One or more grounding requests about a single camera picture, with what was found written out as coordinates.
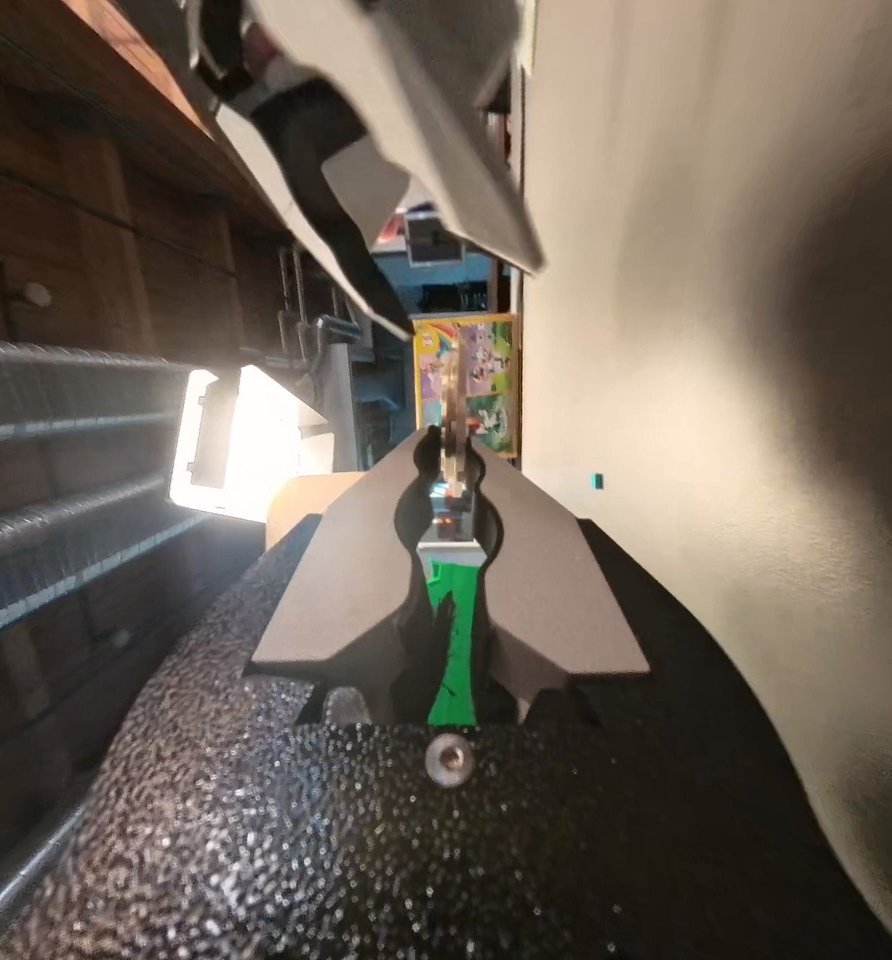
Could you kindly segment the studio light panel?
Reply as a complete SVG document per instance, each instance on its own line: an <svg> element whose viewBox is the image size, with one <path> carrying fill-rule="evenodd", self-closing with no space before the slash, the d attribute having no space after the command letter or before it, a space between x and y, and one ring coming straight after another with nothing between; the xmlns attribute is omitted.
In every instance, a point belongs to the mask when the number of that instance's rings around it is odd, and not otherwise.
<svg viewBox="0 0 892 960"><path fill-rule="evenodd" d="M266 523L275 496L303 476L334 472L326 417L248 365L188 374L167 484L178 507Z"/></svg>

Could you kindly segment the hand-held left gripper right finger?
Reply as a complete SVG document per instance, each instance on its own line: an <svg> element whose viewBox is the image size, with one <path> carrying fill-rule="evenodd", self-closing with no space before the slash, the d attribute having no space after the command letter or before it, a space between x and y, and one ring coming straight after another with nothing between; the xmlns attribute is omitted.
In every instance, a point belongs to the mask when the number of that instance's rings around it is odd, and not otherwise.
<svg viewBox="0 0 892 960"><path fill-rule="evenodd" d="M577 518L478 441L479 492L498 517L500 542L485 566L495 634L491 677L524 721L536 697L572 682L647 676L651 667Z"/></svg>

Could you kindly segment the round white lego plate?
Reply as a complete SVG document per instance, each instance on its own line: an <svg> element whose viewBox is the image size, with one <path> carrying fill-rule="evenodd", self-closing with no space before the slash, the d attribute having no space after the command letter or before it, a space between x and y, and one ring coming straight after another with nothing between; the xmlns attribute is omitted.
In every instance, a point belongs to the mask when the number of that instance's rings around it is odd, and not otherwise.
<svg viewBox="0 0 892 960"><path fill-rule="evenodd" d="M440 473L444 485L440 526L453 539L472 538L479 468L467 423L466 343L457 332L443 358L440 404Z"/></svg>

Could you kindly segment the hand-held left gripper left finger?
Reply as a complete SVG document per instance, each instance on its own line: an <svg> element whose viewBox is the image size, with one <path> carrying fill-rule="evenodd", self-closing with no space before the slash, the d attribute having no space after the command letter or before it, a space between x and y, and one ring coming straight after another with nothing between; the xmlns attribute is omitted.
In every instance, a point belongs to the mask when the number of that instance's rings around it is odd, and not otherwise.
<svg viewBox="0 0 892 960"><path fill-rule="evenodd" d="M379 722L426 722L443 671L416 546L440 428L414 432L316 518L245 674L359 691Z"/></svg>

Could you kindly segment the yellow lego box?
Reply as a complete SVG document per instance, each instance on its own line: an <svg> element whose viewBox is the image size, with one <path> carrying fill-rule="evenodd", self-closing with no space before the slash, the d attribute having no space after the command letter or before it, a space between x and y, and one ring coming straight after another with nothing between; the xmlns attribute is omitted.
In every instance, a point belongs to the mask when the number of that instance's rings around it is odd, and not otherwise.
<svg viewBox="0 0 892 960"><path fill-rule="evenodd" d="M441 375L459 341L465 349L467 421L475 438L507 460L520 456L520 318L481 314L416 318L412 342L417 428L439 426Z"/></svg>

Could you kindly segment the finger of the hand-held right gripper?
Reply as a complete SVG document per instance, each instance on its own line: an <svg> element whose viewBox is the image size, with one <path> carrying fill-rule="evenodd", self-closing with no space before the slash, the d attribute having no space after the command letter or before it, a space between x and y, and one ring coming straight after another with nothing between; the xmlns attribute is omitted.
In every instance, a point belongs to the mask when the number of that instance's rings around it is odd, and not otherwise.
<svg viewBox="0 0 892 960"><path fill-rule="evenodd" d="M260 1L285 54L321 74L380 153L425 187L443 225L529 274L545 265L524 200L481 112L512 64L512 1Z"/></svg>
<svg viewBox="0 0 892 960"><path fill-rule="evenodd" d="M414 326L373 247L411 185L339 90L321 77L255 84L217 126L286 229L356 308L400 340Z"/></svg>

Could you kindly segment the green plastic bin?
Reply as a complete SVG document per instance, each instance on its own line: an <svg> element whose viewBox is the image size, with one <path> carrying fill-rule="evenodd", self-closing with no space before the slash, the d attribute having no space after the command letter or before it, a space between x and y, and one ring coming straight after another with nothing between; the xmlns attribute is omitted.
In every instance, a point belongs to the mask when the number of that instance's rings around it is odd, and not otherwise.
<svg viewBox="0 0 892 960"><path fill-rule="evenodd" d="M478 633L479 569L432 559L427 593L438 626L445 628L445 662L428 713L434 728L473 727L486 715L487 686Z"/></svg>

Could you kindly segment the computer monitor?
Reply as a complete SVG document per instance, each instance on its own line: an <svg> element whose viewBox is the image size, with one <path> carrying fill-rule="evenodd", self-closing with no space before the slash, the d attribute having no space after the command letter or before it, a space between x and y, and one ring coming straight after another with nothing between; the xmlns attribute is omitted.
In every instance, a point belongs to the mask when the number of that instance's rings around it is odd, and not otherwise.
<svg viewBox="0 0 892 960"><path fill-rule="evenodd" d="M404 248L412 268L463 263L464 241L444 225L433 208L414 208L404 213Z"/></svg>

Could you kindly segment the silver spiral duct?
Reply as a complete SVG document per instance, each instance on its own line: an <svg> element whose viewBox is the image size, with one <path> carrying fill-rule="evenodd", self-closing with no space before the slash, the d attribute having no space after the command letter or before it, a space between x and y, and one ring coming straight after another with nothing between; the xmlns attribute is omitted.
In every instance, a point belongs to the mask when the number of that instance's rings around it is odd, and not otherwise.
<svg viewBox="0 0 892 960"><path fill-rule="evenodd" d="M152 473L0 515L0 631L191 532Z"/></svg>
<svg viewBox="0 0 892 960"><path fill-rule="evenodd" d="M0 443L173 423L187 364L0 341Z"/></svg>

